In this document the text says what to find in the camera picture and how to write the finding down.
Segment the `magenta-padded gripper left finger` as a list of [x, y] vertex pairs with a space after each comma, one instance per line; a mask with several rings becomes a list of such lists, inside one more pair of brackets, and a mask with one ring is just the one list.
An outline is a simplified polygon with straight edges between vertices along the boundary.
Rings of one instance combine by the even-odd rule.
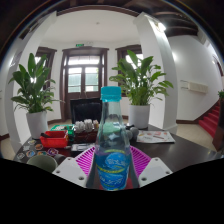
[[67, 157], [53, 174], [84, 188], [92, 188], [95, 179], [94, 147], [75, 158]]

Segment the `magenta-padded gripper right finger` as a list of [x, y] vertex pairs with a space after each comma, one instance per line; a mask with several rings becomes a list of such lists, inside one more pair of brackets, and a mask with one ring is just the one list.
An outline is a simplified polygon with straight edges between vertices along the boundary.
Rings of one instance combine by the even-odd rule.
[[132, 153], [130, 179], [134, 188], [146, 186], [172, 174], [170, 168], [159, 157], [150, 158], [134, 146], [131, 146], [130, 150]]

